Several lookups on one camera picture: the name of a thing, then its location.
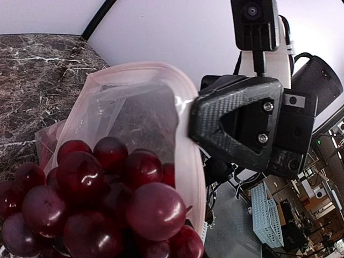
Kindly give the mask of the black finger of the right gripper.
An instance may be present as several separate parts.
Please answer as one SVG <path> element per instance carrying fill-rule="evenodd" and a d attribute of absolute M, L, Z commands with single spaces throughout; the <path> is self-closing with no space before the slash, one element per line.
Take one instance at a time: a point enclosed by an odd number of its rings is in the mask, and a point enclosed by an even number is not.
<path fill-rule="evenodd" d="M 191 105 L 188 136 L 211 156 L 267 169 L 284 88 L 270 77 L 205 76 Z"/>

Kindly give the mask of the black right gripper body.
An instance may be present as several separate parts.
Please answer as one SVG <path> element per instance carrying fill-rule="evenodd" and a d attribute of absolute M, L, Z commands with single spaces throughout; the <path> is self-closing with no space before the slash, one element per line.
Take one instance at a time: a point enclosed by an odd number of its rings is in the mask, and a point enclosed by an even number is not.
<path fill-rule="evenodd" d="M 258 173 L 294 179 L 301 172 L 312 138 L 317 102 L 316 95 L 284 88 L 268 167 Z"/>

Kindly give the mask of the clear zip top bag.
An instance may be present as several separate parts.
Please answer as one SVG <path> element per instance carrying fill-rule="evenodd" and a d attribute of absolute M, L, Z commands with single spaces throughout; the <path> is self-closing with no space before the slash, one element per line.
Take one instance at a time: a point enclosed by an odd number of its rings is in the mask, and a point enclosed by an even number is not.
<path fill-rule="evenodd" d="M 68 140 L 93 147 L 116 137 L 128 150 L 146 148 L 175 165 L 176 189 L 195 231 L 205 227 L 205 178 L 198 146 L 188 137 L 190 107 L 198 92 L 174 66 L 134 62 L 87 76 L 68 118 L 35 134 L 38 159 L 45 172 L 57 165 L 57 152 Z"/>

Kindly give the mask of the dark red grapes bunch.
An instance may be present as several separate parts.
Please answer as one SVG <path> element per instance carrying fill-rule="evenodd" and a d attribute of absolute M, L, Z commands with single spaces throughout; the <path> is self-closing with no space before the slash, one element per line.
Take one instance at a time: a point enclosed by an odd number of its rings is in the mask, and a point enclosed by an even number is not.
<path fill-rule="evenodd" d="M 1 243 L 19 257 L 204 257 L 191 210 L 153 151 L 69 140 L 50 172 L 27 162 L 1 182 Z"/>

